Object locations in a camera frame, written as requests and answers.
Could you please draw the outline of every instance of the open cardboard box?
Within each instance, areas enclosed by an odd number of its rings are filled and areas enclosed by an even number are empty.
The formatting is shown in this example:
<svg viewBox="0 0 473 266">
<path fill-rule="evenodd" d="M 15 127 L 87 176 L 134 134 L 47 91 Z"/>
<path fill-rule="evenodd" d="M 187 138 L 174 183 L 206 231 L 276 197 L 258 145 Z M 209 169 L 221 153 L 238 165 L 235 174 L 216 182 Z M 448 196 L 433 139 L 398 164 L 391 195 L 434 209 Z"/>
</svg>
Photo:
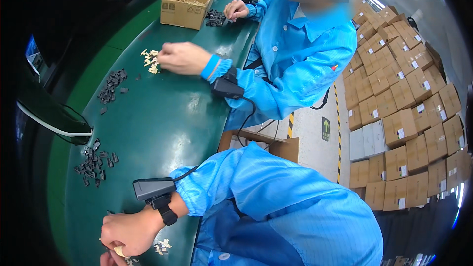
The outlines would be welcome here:
<svg viewBox="0 0 473 266">
<path fill-rule="evenodd" d="M 232 140 L 232 135 L 237 135 L 238 130 L 226 131 L 223 132 L 222 138 L 220 139 L 218 152 L 228 150 L 230 148 L 230 141 Z M 246 138 L 251 141 L 256 142 L 265 142 L 271 144 L 274 137 L 264 135 L 261 133 L 255 133 L 249 130 L 242 129 L 239 134 L 240 138 Z M 290 160 L 294 163 L 299 162 L 299 138 L 291 139 L 278 139 L 276 138 L 274 142 L 268 148 L 269 153 L 281 158 Z"/>
<path fill-rule="evenodd" d="M 161 0 L 161 24 L 200 30 L 212 3 L 213 0 Z"/>
</svg>

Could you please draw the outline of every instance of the button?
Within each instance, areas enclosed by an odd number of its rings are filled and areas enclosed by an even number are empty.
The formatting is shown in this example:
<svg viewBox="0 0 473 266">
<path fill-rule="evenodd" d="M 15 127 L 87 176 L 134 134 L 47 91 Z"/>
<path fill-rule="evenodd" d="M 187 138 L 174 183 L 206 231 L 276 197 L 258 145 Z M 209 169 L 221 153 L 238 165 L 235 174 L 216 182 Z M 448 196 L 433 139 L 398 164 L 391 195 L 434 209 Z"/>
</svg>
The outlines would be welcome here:
<svg viewBox="0 0 473 266">
<path fill-rule="evenodd" d="M 228 253 L 223 253 L 219 256 L 219 260 L 226 260 L 230 257 L 230 254 Z"/>
</svg>

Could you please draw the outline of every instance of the hand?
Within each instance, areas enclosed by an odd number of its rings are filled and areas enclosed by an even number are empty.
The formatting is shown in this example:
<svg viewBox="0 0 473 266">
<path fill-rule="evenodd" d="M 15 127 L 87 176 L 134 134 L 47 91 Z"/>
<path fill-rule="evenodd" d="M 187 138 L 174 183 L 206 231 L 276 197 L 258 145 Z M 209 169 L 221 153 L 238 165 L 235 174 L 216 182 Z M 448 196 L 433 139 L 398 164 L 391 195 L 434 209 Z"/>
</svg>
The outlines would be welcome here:
<svg viewBox="0 0 473 266">
<path fill-rule="evenodd" d="M 190 42 L 165 43 L 157 60 L 161 68 L 180 75 L 199 75 L 212 55 Z"/>
<path fill-rule="evenodd" d="M 241 0 L 234 0 L 227 4 L 223 10 L 223 14 L 228 20 L 236 21 L 237 18 L 245 18 L 250 14 L 250 10 L 246 7 L 246 4 Z"/>
<path fill-rule="evenodd" d="M 139 256 L 151 247 L 156 235 L 163 228 L 164 223 L 159 211 L 146 205 L 141 212 L 136 214 L 105 216 L 100 239 L 112 250 L 112 257 L 114 257 L 113 254 L 118 256 L 114 248 L 120 245 L 123 245 L 121 251 L 125 256 Z"/>
</svg>

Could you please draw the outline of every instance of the white cable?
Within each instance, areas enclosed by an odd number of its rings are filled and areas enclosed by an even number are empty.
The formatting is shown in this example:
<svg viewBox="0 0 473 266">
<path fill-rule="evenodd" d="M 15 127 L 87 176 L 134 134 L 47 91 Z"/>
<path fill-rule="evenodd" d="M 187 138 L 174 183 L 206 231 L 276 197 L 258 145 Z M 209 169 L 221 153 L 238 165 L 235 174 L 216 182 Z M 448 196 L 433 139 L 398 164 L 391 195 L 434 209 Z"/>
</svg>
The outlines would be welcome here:
<svg viewBox="0 0 473 266">
<path fill-rule="evenodd" d="M 56 127 L 53 127 L 53 126 L 45 123 L 41 119 L 39 119 L 36 115 L 32 114 L 28 109 L 23 107 L 23 105 L 21 105 L 19 102 L 17 102 L 17 105 L 21 109 L 21 111 L 23 111 L 31 119 L 33 119 L 34 121 L 38 122 L 43 127 L 46 127 L 46 128 L 50 129 L 51 131 L 53 131 L 55 133 L 62 134 L 62 135 L 67 136 L 67 137 L 90 137 L 92 135 L 92 133 L 68 133 L 68 132 L 64 132 L 64 131 L 56 128 Z"/>
</svg>

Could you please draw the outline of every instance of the box stack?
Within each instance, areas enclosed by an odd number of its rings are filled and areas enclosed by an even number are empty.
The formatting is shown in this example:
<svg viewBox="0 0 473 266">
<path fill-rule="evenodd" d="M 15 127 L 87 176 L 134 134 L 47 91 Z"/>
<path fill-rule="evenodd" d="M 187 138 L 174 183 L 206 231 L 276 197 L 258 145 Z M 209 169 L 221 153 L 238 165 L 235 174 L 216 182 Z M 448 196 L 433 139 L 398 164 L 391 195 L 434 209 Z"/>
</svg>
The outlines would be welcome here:
<svg viewBox="0 0 473 266">
<path fill-rule="evenodd" d="M 368 8 L 353 18 L 358 48 L 343 74 L 350 188 L 374 211 L 422 207 L 470 177 L 460 100 L 404 14 Z"/>
</svg>

